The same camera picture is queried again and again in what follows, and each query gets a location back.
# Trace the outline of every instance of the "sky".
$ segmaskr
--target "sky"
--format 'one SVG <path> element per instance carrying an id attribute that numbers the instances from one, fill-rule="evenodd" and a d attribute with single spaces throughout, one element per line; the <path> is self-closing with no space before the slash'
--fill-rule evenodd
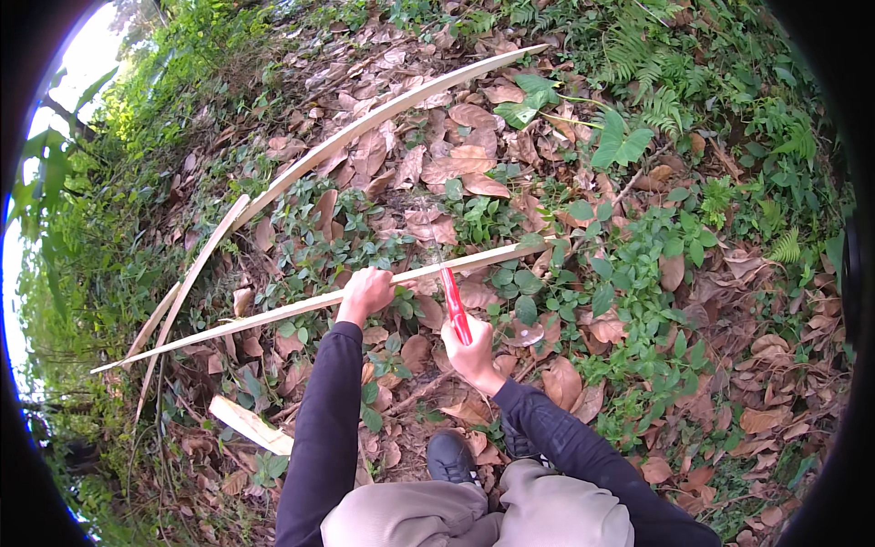
<path id="1" fill-rule="evenodd" d="M 115 6 L 104 5 L 85 23 L 64 53 L 63 66 L 66 67 L 67 76 L 49 95 L 65 109 L 70 111 L 75 109 L 76 102 L 88 86 L 118 65 L 115 56 L 118 54 L 123 34 L 115 35 L 108 30 L 115 15 Z M 95 108 L 94 102 L 85 105 L 80 110 L 79 118 L 87 121 Z M 50 126 L 65 136 L 69 135 L 67 120 L 56 116 L 48 108 L 41 108 L 33 117 L 28 138 Z M 38 160 L 34 158 L 29 164 L 25 163 L 24 172 L 35 172 L 37 162 Z M 20 233 L 20 226 L 14 222 L 3 240 L 3 325 L 13 370 L 20 367 L 27 358 L 25 337 L 21 332 L 17 316 L 20 298 L 15 294 L 23 253 L 22 243 L 19 240 Z"/>

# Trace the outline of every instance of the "black sneaker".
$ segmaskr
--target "black sneaker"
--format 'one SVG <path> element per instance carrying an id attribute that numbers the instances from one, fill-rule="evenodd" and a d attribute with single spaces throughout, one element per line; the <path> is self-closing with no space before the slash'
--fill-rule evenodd
<path id="1" fill-rule="evenodd" d="M 443 429 L 431 437 L 426 459 L 433 480 L 478 483 L 471 451 L 462 436 L 453 430 Z"/>
<path id="2" fill-rule="evenodd" d="M 517 460 L 529 458 L 534 459 L 545 467 L 550 466 L 547 458 L 535 448 L 532 441 L 530 441 L 524 434 L 517 431 L 510 422 L 507 421 L 504 414 L 501 415 L 501 429 L 504 431 L 504 444 L 507 448 L 506 452 L 510 459 Z"/>

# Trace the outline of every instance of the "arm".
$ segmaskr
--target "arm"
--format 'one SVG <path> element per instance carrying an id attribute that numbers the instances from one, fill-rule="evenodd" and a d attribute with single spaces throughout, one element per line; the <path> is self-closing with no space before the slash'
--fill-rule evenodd
<path id="1" fill-rule="evenodd" d="M 276 511 L 276 545 L 321 545 L 319 525 L 353 489 L 361 400 L 361 327 L 392 300 L 391 272 L 356 271 L 332 331 L 322 339 Z"/>
<path id="2" fill-rule="evenodd" d="M 492 366 L 492 326 L 469 316 L 474 343 L 463 346 L 451 327 L 441 332 L 452 366 L 493 397 L 510 424 L 575 479 L 610 490 L 629 511 L 636 545 L 720 545 L 717 535 L 660 498 L 619 452 L 542 391 L 520 385 Z"/>

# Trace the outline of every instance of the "person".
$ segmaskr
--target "person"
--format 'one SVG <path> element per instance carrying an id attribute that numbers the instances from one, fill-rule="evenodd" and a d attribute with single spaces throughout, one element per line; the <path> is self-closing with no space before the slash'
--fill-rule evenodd
<path id="1" fill-rule="evenodd" d="M 450 326 L 441 336 L 456 372 L 501 408 L 514 460 L 500 479 L 507 512 L 487 513 L 472 455 L 449 429 L 428 445 L 432 480 L 353 490 L 361 329 L 391 302 L 391 278 L 374 268 L 354 272 L 334 327 L 319 344 L 276 512 L 277 547 L 720 545 L 711 529 L 651 490 L 595 431 L 540 390 L 499 373 L 492 366 L 492 326 L 472 316 L 470 346 Z"/>

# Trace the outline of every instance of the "wooden plank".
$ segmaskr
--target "wooden plank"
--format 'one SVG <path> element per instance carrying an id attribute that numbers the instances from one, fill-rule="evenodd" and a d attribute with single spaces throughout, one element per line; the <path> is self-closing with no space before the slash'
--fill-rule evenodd
<path id="1" fill-rule="evenodd" d="M 240 229 L 240 227 L 249 222 L 256 213 L 268 206 L 268 204 L 275 200 L 279 194 L 291 186 L 291 183 L 303 177 L 311 169 L 330 158 L 335 151 L 339 150 L 346 144 L 351 143 L 353 139 L 360 137 L 366 131 L 377 127 L 404 110 L 412 109 L 419 102 L 428 99 L 436 93 L 445 91 L 446 89 L 496 68 L 509 65 L 527 53 L 540 53 L 547 49 L 547 47 L 549 47 L 549 45 L 540 44 L 539 46 L 525 47 L 512 52 L 503 53 L 502 55 L 496 55 L 489 59 L 484 59 L 473 65 L 462 67 L 448 74 L 444 74 L 440 78 L 427 81 L 418 88 L 413 88 L 407 93 L 387 102 L 378 109 L 372 110 L 367 115 L 350 123 L 343 130 L 312 149 L 306 156 L 295 162 L 292 167 L 285 170 L 279 177 L 270 183 L 270 187 L 266 191 L 252 201 L 249 207 L 246 208 L 246 211 L 244 211 L 243 214 L 240 215 L 240 218 L 237 219 L 237 222 L 234 223 L 232 229 L 235 231 Z"/>
<path id="2" fill-rule="evenodd" d="M 194 285 L 195 280 L 197 280 L 200 271 L 204 269 L 204 266 L 207 264 L 207 260 L 210 255 L 213 254 L 214 249 L 219 242 L 225 237 L 228 229 L 231 228 L 231 224 L 243 212 L 243 209 L 246 207 L 246 204 L 249 203 L 249 196 L 245 193 L 240 196 L 237 201 L 228 209 L 228 212 L 225 214 L 225 217 L 219 223 L 219 226 L 213 231 L 213 234 L 210 235 L 210 238 L 206 240 L 206 245 L 198 254 L 197 259 L 192 264 L 192 267 L 185 274 L 185 279 L 182 282 L 182 285 L 179 287 L 179 291 L 176 295 L 176 298 L 173 300 L 173 305 L 170 308 L 170 311 L 167 313 L 167 319 L 164 321 L 164 326 L 161 327 L 161 332 L 158 333 L 158 339 L 155 342 L 155 347 L 162 347 L 164 343 L 167 341 L 167 336 L 170 334 L 170 329 L 173 328 L 173 322 L 176 320 L 177 314 L 179 314 L 179 310 L 182 308 L 183 302 L 186 300 L 188 296 L 188 292 L 192 289 L 192 285 Z M 149 382 L 152 379 L 152 372 L 155 371 L 155 364 L 158 362 L 158 355 L 155 354 L 154 357 L 149 361 L 149 367 L 146 369 L 146 376 L 143 377 L 143 388 L 140 390 L 140 400 L 136 404 L 136 414 L 134 415 L 134 424 L 137 423 L 137 420 L 140 419 L 140 412 L 143 411 L 143 403 L 146 400 L 146 393 L 149 391 Z"/>
<path id="3" fill-rule="evenodd" d="M 547 241 L 549 241 L 550 239 L 553 238 L 544 238 L 545 241 L 543 243 L 531 247 L 521 247 L 520 243 L 514 243 L 512 245 L 506 245 L 497 249 L 486 250 L 482 253 L 477 253 L 475 255 L 462 256 L 460 258 L 446 261 L 444 263 L 444 266 L 452 270 L 454 273 L 462 270 L 476 270 L 490 264 L 504 262 L 506 260 L 511 260 L 513 258 L 519 258 L 521 256 L 531 255 L 532 253 L 546 250 Z M 439 273 L 440 264 L 432 264 L 430 266 L 423 266 L 422 268 L 417 268 L 416 270 L 405 271 L 404 273 L 392 276 L 391 283 L 398 284 L 403 281 L 414 281 L 417 279 L 425 279 L 428 277 L 437 277 Z M 216 326 L 201 333 L 192 334 L 191 336 L 176 340 L 169 344 L 165 344 L 161 347 L 155 347 L 139 355 L 132 355 L 131 357 L 127 357 L 125 359 L 122 359 L 121 361 L 116 361 L 108 365 L 103 365 L 102 367 L 93 369 L 91 372 L 101 372 L 103 370 L 107 370 L 108 368 L 117 367 L 119 365 L 123 365 L 133 361 L 139 361 L 141 359 L 152 357 L 153 355 L 158 355 L 166 351 L 172 351 L 181 347 L 190 346 L 192 344 L 197 344 L 206 340 L 211 340 L 219 336 L 224 336 L 225 334 L 239 333 L 240 331 L 251 328 L 253 326 L 267 325 L 268 323 L 272 323 L 274 321 L 293 317 L 295 315 L 298 315 L 299 313 L 312 312 L 314 310 L 318 310 L 329 305 L 339 304 L 343 301 L 343 295 L 343 290 L 331 291 L 327 292 L 326 294 L 321 294 L 313 298 L 302 300 L 300 302 L 295 302 L 294 304 L 284 305 L 283 307 L 270 310 L 269 312 L 259 313 L 258 315 L 247 317 L 246 319 L 231 321 L 226 325 Z"/>
<path id="4" fill-rule="evenodd" d="M 219 420 L 277 456 L 288 456 L 295 439 L 265 424 L 252 410 L 246 410 L 221 395 L 213 397 L 210 412 Z"/>

